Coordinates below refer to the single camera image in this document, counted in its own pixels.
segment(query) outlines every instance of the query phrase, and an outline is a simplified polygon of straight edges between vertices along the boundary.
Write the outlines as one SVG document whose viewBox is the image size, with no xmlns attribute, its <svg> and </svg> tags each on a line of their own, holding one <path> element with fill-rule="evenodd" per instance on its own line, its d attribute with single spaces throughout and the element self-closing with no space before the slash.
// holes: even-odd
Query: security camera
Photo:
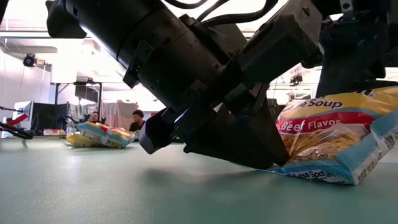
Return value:
<svg viewBox="0 0 398 224">
<path fill-rule="evenodd" d="M 23 63 L 28 68 L 36 67 L 37 59 L 35 58 L 35 54 L 26 54 L 26 57 L 24 58 Z"/>
</svg>

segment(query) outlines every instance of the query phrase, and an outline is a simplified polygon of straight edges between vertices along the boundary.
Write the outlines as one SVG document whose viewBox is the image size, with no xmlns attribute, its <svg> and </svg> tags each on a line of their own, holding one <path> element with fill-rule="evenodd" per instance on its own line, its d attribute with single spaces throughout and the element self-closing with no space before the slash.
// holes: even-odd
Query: green tabletop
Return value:
<svg viewBox="0 0 398 224">
<path fill-rule="evenodd" d="M 184 154 L 0 140 L 0 223 L 398 223 L 398 156 L 359 186 L 323 184 Z"/>
</svg>

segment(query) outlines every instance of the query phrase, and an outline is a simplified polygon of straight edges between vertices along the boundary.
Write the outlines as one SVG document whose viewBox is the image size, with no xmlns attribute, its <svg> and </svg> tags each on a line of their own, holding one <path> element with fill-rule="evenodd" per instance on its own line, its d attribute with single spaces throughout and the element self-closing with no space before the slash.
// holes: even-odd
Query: person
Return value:
<svg viewBox="0 0 398 224">
<path fill-rule="evenodd" d="M 100 115 L 98 114 L 98 112 L 97 112 L 97 111 L 94 111 L 94 112 L 92 112 L 91 115 L 90 115 L 90 120 L 89 120 L 89 122 L 92 122 L 92 123 L 100 122 L 100 121 L 99 121 L 99 118 L 100 118 Z"/>
<path fill-rule="evenodd" d="M 134 119 L 134 122 L 131 123 L 129 131 L 139 131 L 145 124 L 144 121 L 144 113 L 141 110 L 136 110 L 132 114 L 132 118 Z"/>
</svg>

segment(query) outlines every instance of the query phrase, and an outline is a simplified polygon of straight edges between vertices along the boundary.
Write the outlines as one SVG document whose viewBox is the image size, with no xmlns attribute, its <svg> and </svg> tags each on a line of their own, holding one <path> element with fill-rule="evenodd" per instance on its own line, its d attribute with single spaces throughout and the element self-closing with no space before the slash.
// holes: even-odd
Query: desk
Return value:
<svg viewBox="0 0 398 224">
<path fill-rule="evenodd" d="M 398 223 L 398 158 L 359 186 L 254 171 L 174 144 L 150 156 L 1 141 L 0 223 Z"/>
</svg>

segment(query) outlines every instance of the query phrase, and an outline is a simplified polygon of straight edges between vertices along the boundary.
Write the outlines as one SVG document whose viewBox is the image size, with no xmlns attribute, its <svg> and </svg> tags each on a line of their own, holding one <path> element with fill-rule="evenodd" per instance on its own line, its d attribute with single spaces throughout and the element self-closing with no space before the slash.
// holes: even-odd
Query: plastic food package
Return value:
<svg viewBox="0 0 398 224">
<path fill-rule="evenodd" d="M 110 128 L 100 123 L 85 122 L 77 125 L 81 135 L 107 147 L 124 148 L 134 141 L 134 133 L 123 128 Z"/>
<path fill-rule="evenodd" d="M 86 138 L 80 132 L 67 134 L 67 140 L 73 147 L 101 147 L 102 144 Z"/>
<path fill-rule="evenodd" d="M 287 106 L 277 128 L 290 154 L 268 171 L 357 185 L 398 138 L 398 87 L 342 93 Z"/>
</svg>

